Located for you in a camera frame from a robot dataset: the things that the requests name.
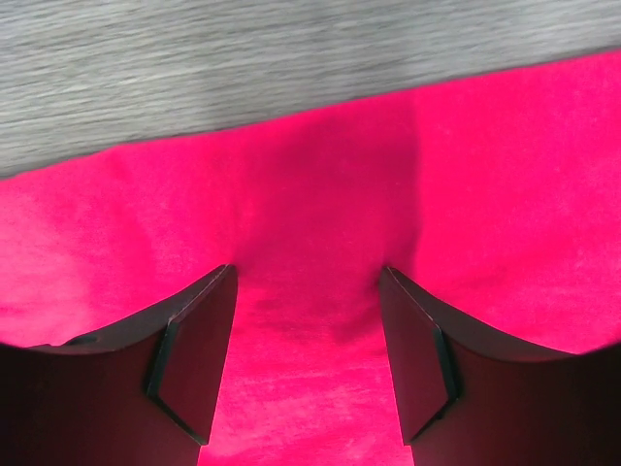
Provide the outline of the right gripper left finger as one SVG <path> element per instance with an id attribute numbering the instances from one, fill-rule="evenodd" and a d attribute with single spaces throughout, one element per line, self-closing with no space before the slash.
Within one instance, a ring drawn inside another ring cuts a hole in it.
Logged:
<path id="1" fill-rule="evenodd" d="M 1 348 L 5 465 L 194 465 L 209 441 L 238 274 L 60 346 Z"/>

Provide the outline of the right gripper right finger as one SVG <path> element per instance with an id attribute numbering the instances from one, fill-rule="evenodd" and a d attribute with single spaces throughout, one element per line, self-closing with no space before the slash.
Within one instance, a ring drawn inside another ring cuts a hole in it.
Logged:
<path id="1" fill-rule="evenodd" d="M 404 443 L 418 465 L 616 465 L 620 347 L 537 345 L 444 303 L 400 271 L 379 279 Z"/>

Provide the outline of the red t shirt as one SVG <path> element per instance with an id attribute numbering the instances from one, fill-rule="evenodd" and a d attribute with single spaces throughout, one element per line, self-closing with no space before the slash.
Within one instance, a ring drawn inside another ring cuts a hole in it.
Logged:
<path id="1" fill-rule="evenodd" d="M 1 338 L 61 344 L 224 263 L 203 465 L 409 465 L 377 281 L 567 352 L 620 337 L 620 54 L 118 146 L 1 184 Z"/>

